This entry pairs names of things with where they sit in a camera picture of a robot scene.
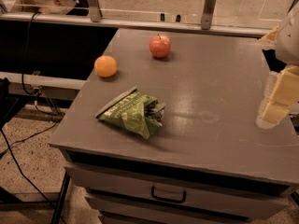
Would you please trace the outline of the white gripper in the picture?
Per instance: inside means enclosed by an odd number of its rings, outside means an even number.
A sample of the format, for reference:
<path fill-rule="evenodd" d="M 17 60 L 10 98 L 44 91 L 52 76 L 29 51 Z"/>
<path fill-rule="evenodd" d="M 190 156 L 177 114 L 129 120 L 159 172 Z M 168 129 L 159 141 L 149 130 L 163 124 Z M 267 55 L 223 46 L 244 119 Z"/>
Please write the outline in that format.
<path fill-rule="evenodd" d="M 258 127 L 272 129 L 299 102 L 299 4 L 258 43 L 264 50 L 275 49 L 276 57 L 288 64 L 279 73 L 269 73 L 256 118 Z"/>

